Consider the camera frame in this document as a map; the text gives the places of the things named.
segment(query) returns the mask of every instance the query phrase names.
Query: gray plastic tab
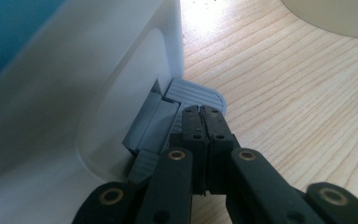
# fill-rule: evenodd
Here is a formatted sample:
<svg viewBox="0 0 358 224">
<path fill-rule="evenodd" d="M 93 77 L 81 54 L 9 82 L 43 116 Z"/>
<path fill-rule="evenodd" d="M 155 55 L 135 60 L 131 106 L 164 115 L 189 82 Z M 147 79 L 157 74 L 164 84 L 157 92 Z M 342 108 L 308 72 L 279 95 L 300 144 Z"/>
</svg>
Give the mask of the gray plastic tab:
<svg viewBox="0 0 358 224">
<path fill-rule="evenodd" d="M 227 108 L 219 92 L 180 78 L 172 81 L 163 101 L 158 94 L 149 94 L 123 142 L 133 153 L 139 152 L 129 175 L 130 182 L 138 184 L 153 174 L 159 154 L 169 147 L 170 133 L 182 132 L 182 111 L 191 105 L 209 105 L 222 114 Z"/>
</svg>

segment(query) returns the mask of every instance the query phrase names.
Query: wood grain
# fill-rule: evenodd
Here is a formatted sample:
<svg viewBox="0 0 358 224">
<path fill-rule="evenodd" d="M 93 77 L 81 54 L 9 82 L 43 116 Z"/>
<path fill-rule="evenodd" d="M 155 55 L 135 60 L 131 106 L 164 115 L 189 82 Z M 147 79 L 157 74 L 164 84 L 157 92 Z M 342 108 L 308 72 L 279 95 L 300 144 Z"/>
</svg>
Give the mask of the wood grain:
<svg viewBox="0 0 358 224">
<path fill-rule="evenodd" d="M 185 79 L 220 91 L 243 147 L 294 187 L 358 197 L 358 38 L 314 27 L 279 0 L 181 1 Z M 229 223 L 223 196 L 194 197 L 192 223 Z"/>
</svg>

